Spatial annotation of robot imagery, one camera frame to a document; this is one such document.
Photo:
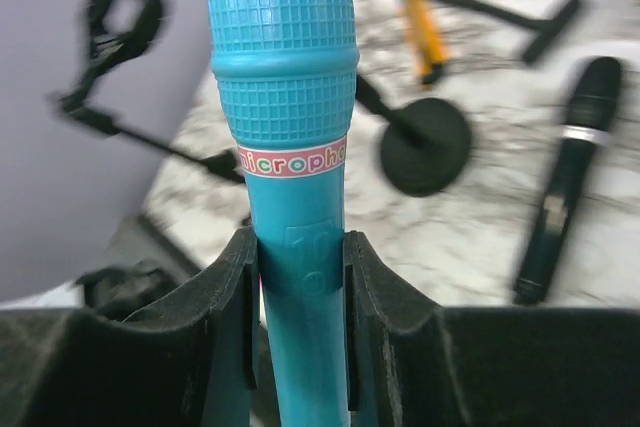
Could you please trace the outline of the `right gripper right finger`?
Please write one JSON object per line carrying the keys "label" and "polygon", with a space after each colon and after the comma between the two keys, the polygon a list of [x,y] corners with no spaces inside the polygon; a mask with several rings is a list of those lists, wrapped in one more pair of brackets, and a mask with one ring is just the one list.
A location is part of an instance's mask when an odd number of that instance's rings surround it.
{"label": "right gripper right finger", "polygon": [[445,307],[343,244],[349,407],[360,426],[635,426],[639,314]]}

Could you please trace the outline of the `black tripod shock-mount stand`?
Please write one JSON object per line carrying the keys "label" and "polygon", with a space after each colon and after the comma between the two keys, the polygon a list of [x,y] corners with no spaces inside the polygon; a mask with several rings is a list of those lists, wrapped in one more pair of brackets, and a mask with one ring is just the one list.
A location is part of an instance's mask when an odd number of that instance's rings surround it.
{"label": "black tripod shock-mount stand", "polygon": [[172,148],[148,133],[121,124],[114,115],[89,105],[89,96],[101,77],[149,50],[165,17],[163,0],[141,0],[142,8],[133,25],[124,31],[110,31],[106,26],[106,18],[115,1],[88,0],[84,14],[84,70],[70,92],[52,98],[58,113],[67,120],[106,137],[125,136],[167,156],[176,156],[195,164],[211,176],[243,185],[245,179],[237,171],[238,161],[231,150],[226,149],[204,159],[197,158],[183,150]]}

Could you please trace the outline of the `black clip microphone stand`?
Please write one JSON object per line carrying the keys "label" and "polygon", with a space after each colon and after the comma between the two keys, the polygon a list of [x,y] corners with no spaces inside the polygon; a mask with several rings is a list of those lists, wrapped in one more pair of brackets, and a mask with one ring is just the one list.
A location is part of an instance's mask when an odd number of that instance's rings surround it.
{"label": "black clip microphone stand", "polygon": [[410,197],[443,191],[465,168],[473,133],[463,112],[435,97],[392,109],[378,90],[357,76],[356,101],[388,122],[379,147],[380,166],[389,183]]}

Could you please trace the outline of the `black microphone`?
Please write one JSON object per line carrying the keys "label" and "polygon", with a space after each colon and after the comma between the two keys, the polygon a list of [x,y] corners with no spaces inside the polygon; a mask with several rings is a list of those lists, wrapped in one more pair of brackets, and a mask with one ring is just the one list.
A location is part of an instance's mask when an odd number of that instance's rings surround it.
{"label": "black microphone", "polygon": [[568,98],[557,157],[513,283],[515,305],[538,305],[547,297],[592,161],[608,142],[622,84],[620,60],[594,57]]}

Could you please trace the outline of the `blue toy microphone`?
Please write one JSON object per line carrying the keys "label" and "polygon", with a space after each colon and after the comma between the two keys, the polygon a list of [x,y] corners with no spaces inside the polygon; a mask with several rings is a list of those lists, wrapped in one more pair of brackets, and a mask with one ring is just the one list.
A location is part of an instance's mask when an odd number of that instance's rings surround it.
{"label": "blue toy microphone", "polygon": [[344,167],[353,0],[209,0],[211,69],[237,143],[285,426],[346,426]]}

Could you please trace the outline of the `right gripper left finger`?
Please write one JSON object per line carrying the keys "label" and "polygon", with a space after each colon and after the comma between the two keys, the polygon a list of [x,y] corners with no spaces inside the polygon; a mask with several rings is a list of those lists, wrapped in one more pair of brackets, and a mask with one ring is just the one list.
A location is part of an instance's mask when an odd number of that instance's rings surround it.
{"label": "right gripper left finger", "polygon": [[5,426],[246,426],[256,388],[256,239],[123,322],[87,309],[1,314]]}

